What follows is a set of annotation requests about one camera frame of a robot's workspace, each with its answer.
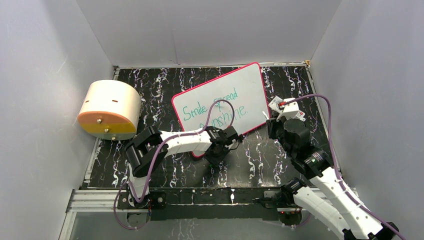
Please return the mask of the pink framed whiteboard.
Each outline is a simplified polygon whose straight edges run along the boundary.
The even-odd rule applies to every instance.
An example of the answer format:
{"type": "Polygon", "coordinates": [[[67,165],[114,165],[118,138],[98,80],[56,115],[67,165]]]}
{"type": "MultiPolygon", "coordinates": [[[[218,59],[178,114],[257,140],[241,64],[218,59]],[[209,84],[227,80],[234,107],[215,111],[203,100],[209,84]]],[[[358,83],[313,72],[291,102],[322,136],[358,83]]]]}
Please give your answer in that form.
{"type": "Polygon", "coordinates": [[[184,132],[232,125],[238,134],[246,134],[265,124],[262,111],[270,115],[257,62],[178,93],[171,103],[184,132]]]}

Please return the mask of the green white marker pen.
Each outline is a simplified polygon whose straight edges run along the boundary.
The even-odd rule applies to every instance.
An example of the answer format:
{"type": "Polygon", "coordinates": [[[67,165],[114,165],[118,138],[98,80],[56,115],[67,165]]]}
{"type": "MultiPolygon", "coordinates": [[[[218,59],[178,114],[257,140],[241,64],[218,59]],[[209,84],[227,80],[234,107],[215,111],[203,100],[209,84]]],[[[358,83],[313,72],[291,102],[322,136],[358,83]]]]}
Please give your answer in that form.
{"type": "Polygon", "coordinates": [[[268,117],[267,113],[265,113],[264,111],[262,111],[262,114],[264,115],[266,120],[269,120],[270,118],[268,117]]]}

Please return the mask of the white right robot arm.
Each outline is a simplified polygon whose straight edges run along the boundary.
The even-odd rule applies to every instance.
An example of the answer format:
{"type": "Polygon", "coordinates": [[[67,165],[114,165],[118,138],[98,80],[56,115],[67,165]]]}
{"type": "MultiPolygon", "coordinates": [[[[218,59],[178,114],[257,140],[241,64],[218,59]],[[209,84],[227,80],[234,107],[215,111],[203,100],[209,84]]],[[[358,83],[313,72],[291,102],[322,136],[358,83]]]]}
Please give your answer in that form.
{"type": "Polygon", "coordinates": [[[266,121],[268,136],[278,140],[291,164],[326,197],[322,199],[297,177],[281,187],[282,202],[310,212],[340,240],[391,240],[399,230],[372,216],[349,186],[336,175],[324,150],[311,143],[311,133],[299,119],[266,121]]]}

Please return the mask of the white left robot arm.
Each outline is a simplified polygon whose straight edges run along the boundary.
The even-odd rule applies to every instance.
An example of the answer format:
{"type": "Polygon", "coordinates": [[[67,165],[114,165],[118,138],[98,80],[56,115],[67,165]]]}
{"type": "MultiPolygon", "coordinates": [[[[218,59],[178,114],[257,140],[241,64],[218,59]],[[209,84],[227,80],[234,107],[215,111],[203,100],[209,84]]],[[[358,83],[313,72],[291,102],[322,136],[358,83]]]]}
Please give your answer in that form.
{"type": "Polygon", "coordinates": [[[198,152],[216,167],[243,139],[232,126],[225,129],[207,126],[183,132],[160,131],[155,126],[146,128],[124,148],[130,171],[126,182],[129,205],[135,208],[148,205],[151,175],[164,158],[198,152]]]}

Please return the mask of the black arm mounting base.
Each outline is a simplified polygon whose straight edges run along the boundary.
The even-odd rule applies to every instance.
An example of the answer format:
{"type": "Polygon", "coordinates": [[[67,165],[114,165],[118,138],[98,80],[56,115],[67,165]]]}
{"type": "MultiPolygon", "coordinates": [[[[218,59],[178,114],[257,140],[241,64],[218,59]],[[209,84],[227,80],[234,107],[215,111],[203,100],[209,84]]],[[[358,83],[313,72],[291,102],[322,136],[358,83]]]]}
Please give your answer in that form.
{"type": "Polygon", "coordinates": [[[300,207],[287,203],[279,187],[152,188],[143,203],[119,194],[117,209],[151,213],[151,220],[260,219],[298,225],[300,207]]]}

